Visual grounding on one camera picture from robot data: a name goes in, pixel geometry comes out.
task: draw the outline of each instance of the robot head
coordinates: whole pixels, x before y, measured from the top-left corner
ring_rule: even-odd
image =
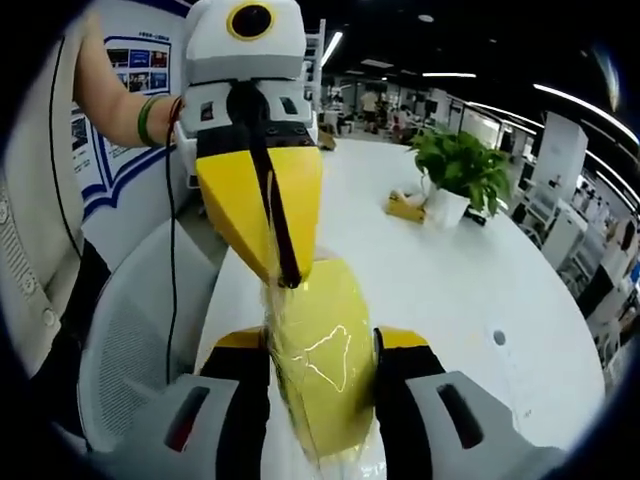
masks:
[[[186,19],[183,89],[225,80],[298,78],[306,49],[295,0],[201,0]]]

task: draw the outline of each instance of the robot camera eye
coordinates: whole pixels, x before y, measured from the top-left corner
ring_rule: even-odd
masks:
[[[263,37],[273,26],[273,15],[263,3],[244,4],[227,20],[229,33],[238,40],[252,41]]]

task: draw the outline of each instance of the white shirt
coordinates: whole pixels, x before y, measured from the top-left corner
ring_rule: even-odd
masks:
[[[604,257],[602,258],[602,262],[600,262],[600,265],[605,269],[614,286],[617,286],[624,277],[627,268],[629,268],[631,264],[631,260],[638,256],[638,225],[633,220],[633,238],[631,239],[631,244],[626,252],[620,248],[627,229],[627,222],[628,221],[624,221],[618,224],[616,234],[607,244]]]
[[[598,199],[592,198],[589,200],[589,206],[587,207],[587,211],[585,216],[589,223],[593,223],[598,217],[598,212],[600,211],[600,207],[598,206]]]
[[[582,210],[582,204],[584,203],[585,193],[582,190],[578,190],[578,192],[573,196],[573,201],[571,202],[577,210]]]
[[[52,108],[60,196],[80,250],[83,203],[73,170],[71,105],[84,25],[84,18],[78,19],[65,35]],[[49,354],[80,269],[62,221],[49,153],[49,102],[60,45],[53,46],[25,97],[5,151],[4,181],[0,179],[0,232],[5,239],[14,232],[11,244],[0,243],[0,298],[10,338],[29,375]]]
[[[360,99],[362,102],[362,109],[365,112],[375,112],[376,111],[376,102],[378,101],[378,96],[373,92],[365,93]]]

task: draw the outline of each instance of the green leaves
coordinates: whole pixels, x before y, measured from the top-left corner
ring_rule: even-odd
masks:
[[[498,198],[510,195],[506,173],[506,156],[490,150],[473,135],[423,130],[411,142],[416,152],[416,167],[429,173],[438,187],[469,198],[473,209],[487,207],[493,216],[498,211]]]

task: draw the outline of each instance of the white flower pot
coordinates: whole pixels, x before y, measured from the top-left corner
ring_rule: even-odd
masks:
[[[444,189],[432,188],[427,203],[427,217],[441,228],[452,228],[460,223],[469,199]]]

